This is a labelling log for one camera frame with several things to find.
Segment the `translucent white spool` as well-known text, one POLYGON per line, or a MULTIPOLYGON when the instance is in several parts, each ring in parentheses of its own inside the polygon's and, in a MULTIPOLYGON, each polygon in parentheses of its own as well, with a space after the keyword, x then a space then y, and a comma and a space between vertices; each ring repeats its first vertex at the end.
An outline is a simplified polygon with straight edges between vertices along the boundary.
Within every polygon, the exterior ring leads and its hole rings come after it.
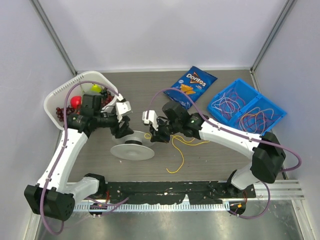
POLYGON ((154 144, 149 138, 145 137, 145 132, 134 131, 133 134, 122 138, 112 137, 115 143, 110 149, 112 155, 123 160, 144 161, 154 157, 155 152, 151 149, 154 144))

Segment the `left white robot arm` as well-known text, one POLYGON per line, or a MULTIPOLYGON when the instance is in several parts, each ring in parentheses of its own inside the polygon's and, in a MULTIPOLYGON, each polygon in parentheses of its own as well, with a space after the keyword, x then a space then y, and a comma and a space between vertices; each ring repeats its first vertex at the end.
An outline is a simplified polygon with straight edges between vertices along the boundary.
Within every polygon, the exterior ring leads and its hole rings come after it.
POLYGON ((80 113, 66 118, 59 143, 46 171, 35 185, 27 185, 24 196, 33 213, 65 222, 77 203, 93 196, 100 200, 107 192, 105 177, 86 174, 72 186, 67 185, 71 170, 80 150, 97 128, 109 128, 117 139, 133 134, 129 127, 132 108, 121 94, 115 103, 101 107, 102 96, 85 94, 80 113))

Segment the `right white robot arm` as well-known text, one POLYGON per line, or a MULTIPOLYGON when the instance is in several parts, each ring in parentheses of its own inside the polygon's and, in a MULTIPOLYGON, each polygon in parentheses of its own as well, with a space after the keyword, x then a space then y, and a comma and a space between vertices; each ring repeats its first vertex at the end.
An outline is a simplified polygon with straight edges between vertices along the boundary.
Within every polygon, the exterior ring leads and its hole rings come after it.
POLYGON ((170 136, 180 133, 220 144, 250 159, 248 165, 234 170, 227 179, 225 191, 230 197, 238 197, 255 183, 275 182, 286 155, 273 133, 259 135, 233 129, 198 112, 190 114, 174 101, 167 102, 162 111, 165 116, 158 116, 153 110, 142 114, 142 122, 149 126, 151 142, 168 143, 170 136))

